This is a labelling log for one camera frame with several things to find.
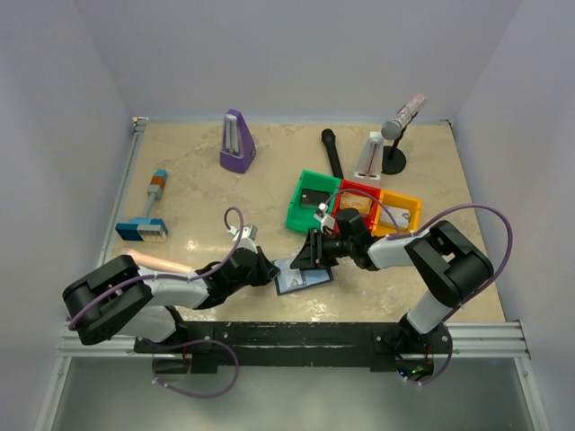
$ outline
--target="gray wall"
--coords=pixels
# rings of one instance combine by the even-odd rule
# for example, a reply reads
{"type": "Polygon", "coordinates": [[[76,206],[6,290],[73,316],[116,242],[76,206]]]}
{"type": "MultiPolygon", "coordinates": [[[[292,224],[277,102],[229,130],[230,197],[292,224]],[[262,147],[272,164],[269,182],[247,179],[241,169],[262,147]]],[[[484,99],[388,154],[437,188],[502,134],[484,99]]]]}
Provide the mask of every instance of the gray wall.
{"type": "Polygon", "coordinates": [[[455,116],[520,0],[75,0],[134,115],[455,116]]]}
{"type": "MultiPolygon", "coordinates": [[[[556,430],[572,429],[575,393],[575,4],[524,0],[456,117],[473,199],[501,208],[516,244],[500,287],[520,318],[556,430]]],[[[498,222],[482,216],[489,252],[498,222]]]]}
{"type": "Polygon", "coordinates": [[[0,13],[0,420],[31,429],[66,310],[93,268],[128,154],[128,111],[69,0],[0,13]]]}

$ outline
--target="black handle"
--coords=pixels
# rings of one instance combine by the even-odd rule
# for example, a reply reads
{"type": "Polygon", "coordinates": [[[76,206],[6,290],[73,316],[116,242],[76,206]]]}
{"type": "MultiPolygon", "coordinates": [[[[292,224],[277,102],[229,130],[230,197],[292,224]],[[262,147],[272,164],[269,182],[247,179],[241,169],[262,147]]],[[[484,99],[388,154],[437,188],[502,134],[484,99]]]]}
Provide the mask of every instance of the black handle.
{"type": "Polygon", "coordinates": [[[335,134],[333,133],[333,130],[331,130],[330,128],[326,128],[322,132],[322,142],[325,145],[327,156],[330,159],[330,165],[332,166],[333,176],[335,178],[341,178],[343,180],[343,171],[341,170],[338,150],[335,147],[335,134]]]}

